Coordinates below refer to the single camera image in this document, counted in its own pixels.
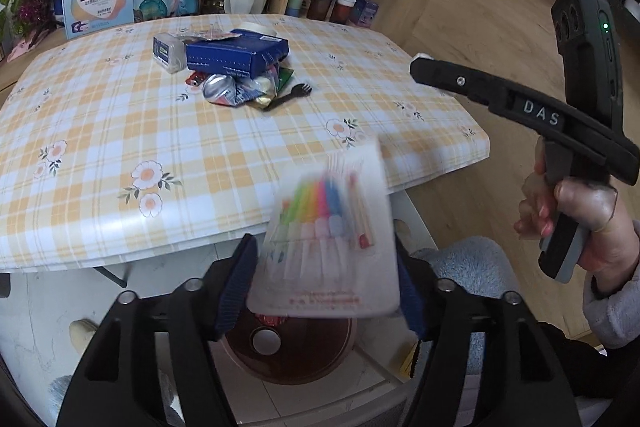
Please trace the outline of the right hand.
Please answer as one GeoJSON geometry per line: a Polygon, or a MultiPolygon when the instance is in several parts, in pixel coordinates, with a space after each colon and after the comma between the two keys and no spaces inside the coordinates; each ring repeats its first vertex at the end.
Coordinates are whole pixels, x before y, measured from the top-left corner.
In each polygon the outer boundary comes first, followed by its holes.
{"type": "Polygon", "coordinates": [[[524,181],[524,199],[518,204],[520,219],[514,230],[523,239],[545,239],[554,231],[552,217],[560,212],[590,232],[578,265],[596,280],[604,295],[626,284],[639,264],[639,236],[623,199],[614,187],[566,178],[555,186],[544,179],[546,144],[535,148],[534,172],[524,181]]]}

